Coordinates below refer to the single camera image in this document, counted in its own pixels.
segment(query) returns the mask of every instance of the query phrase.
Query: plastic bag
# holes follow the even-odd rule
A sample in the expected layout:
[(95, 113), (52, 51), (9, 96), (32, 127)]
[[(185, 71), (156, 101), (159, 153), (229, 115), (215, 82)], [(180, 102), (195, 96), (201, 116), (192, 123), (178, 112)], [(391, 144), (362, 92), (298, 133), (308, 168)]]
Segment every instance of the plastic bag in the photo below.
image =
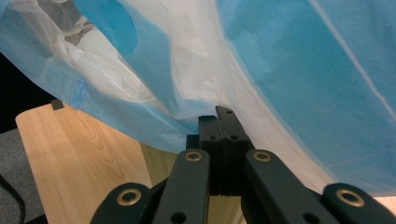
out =
[(235, 111), (311, 189), (396, 189), (392, 1), (6, 0), (0, 50), (35, 84), (133, 138), (184, 149)]

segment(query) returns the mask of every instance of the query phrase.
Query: wooden surface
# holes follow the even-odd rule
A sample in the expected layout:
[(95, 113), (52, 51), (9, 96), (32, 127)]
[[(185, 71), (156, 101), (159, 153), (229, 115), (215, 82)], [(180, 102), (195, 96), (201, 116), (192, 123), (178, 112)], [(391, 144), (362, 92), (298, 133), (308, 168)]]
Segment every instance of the wooden surface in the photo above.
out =
[(83, 112), (44, 105), (16, 121), (49, 223), (89, 223), (116, 186), (150, 187), (139, 143)]

